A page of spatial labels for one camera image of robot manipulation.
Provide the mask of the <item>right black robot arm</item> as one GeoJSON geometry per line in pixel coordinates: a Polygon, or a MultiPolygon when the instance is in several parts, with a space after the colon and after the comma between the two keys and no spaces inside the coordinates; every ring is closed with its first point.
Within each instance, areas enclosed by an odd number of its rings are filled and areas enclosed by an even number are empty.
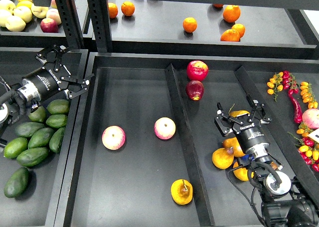
{"type": "Polygon", "coordinates": [[[272,119],[266,114],[264,103],[247,100],[249,112],[226,113],[217,104],[214,120],[221,135],[234,134],[244,155],[232,157],[235,146],[220,148],[213,152],[212,161],[226,164],[226,174],[241,173],[253,186],[247,201],[260,223],[265,227],[317,227],[319,212],[315,205],[302,192],[297,178],[291,179],[281,171],[281,163],[268,152],[269,142],[262,125],[272,119]]]}

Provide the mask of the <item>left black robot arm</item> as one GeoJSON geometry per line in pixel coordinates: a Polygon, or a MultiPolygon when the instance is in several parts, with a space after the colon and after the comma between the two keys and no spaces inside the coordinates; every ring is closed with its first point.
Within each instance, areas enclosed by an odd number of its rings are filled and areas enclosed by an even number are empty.
{"type": "Polygon", "coordinates": [[[21,84],[4,84],[8,91],[0,98],[0,131],[18,122],[59,92],[71,100],[71,120],[67,131],[74,128],[81,94],[88,91],[91,76],[85,77],[88,50],[11,47],[0,49],[0,69],[18,74],[30,71],[21,84]]]}

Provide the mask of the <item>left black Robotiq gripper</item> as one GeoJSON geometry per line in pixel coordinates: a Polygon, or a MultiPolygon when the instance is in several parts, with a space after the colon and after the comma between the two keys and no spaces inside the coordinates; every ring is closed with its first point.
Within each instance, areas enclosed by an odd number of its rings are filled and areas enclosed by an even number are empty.
{"type": "Polygon", "coordinates": [[[50,45],[36,54],[36,59],[45,64],[22,78],[21,94],[27,102],[45,101],[60,91],[68,99],[76,98],[88,91],[90,79],[94,74],[80,80],[71,77],[68,69],[62,65],[62,57],[71,50],[63,45],[50,45]]]}

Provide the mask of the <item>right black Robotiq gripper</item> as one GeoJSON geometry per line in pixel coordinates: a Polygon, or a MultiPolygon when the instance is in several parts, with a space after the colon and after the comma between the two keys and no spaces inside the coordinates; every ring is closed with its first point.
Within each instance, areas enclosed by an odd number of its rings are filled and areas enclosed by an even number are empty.
{"type": "Polygon", "coordinates": [[[214,123],[223,137],[234,132],[245,154],[266,154],[269,142],[266,140],[261,125],[269,124],[272,117],[267,113],[266,104],[253,99],[249,94],[247,94],[246,99],[252,108],[247,121],[241,121],[225,114],[221,103],[217,103],[217,115],[214,123]]]}

